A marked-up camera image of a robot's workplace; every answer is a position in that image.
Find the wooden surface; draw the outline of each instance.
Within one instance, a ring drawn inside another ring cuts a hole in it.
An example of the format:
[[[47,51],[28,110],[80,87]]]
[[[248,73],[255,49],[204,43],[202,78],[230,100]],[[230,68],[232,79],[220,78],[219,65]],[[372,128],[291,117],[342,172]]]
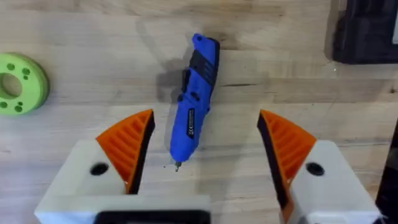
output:
[[[0,0],[0,51],[47,71],[39,110],[0,117],[0,223],[33,211],[79,139],[153,108],[141,194],[209,194],[215,223],[276,224],[260,108],[335,141],[375,196],[398,117],[397,65],[352,67],[324,52],[330,0]],[[202,32],[221,42],[212,111],[192,159],[168,145],[180,72]]]

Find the black object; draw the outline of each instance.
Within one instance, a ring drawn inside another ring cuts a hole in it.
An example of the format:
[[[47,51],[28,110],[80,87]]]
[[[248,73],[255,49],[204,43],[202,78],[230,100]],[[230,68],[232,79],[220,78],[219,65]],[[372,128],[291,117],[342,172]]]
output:
[[[386,217],[386,223],[398,223],[398,122],[377,193],[376,205]]]
[[[316,162],[309,162],[305,165],[310,174],[315,176],[322,176],[325,173],[323,167]]]
[[[101,212],[94,224],[210,224],[210,213],[201,210]]]
[[[347,0],[345,15],[335,32],[333,60],[347,64],[398,63],[398,45],[392,42],[397,8],[397,0]]]

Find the green ring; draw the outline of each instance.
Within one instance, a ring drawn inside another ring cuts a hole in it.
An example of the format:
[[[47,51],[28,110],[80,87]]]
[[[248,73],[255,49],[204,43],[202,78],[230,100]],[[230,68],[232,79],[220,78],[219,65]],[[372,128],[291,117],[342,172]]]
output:
[[[14,75],[22,85],[19,96],[11,96],[0,85],[0,114],[21,115],[40,107],[49,94],[44,71],[30,58],[14,53],[0,54],[0,78]]]

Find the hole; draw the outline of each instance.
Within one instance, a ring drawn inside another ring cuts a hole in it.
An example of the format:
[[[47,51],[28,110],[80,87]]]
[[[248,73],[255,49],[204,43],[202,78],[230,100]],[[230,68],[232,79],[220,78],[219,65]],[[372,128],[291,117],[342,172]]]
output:
[[[30,70],[28,68],[22,69],[22,72],[23,72],[24,75],[29,75],[30,74]]]
[[[10,70],[10,71],[13,71],[15,69],[15,65],[13,65],[11,63],[8,63],[7,64],[7,69]]]
[[[323,167],[316,162],[309,162],[305,166],[309,173],[312,175],[322,176],[323,174],[325,174],[325,170],[323,169]]]
[[[7,98],[14,99],[22,93],[22,84],[17,77],[8,73],[0,74],[0,94],[2,90],[8,95]]]
[[[98,162],[91,167],[90,173],[92,175],[103,175],[108,170],[108,168],[109,166],[106,163]]]
[[[0,108],[3,108],[3,109],[4,109],[4,108],[7,108],[7,106],[8,106],[8,105],[7,105],[6,102],[1,102],[1,103],[0,103]]]
[[[18,113],[20,113],[20,112],[22,111],[22,108],[21,108],[20,106],[16,106],[16,107],[15,107],[15,111],[18,112]]]

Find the black screw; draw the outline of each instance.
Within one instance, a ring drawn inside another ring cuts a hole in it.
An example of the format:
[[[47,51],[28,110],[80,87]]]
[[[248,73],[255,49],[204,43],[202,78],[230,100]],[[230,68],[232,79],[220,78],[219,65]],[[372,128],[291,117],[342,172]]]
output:
[[[198,96],[198,93],[191,92],[191,96],[194,97],[194,99],[197,100],[197,101],[200,100],[200,99],[199,99],[199,96]]]
[[[323,167],[316,162],[309,162],[305,165],[310,174],[315,176],[322,176],[325,174]]]
[[[90,173],[92,175],[102,175],[108,170],[109,166],[104,162],[98,162],[94,164],[91,169]]]
[[[182,97],[182,95],[180,94],[178,97],[177,97],[177,101],[178,102],[181,102],[183,100],[183,97]]]

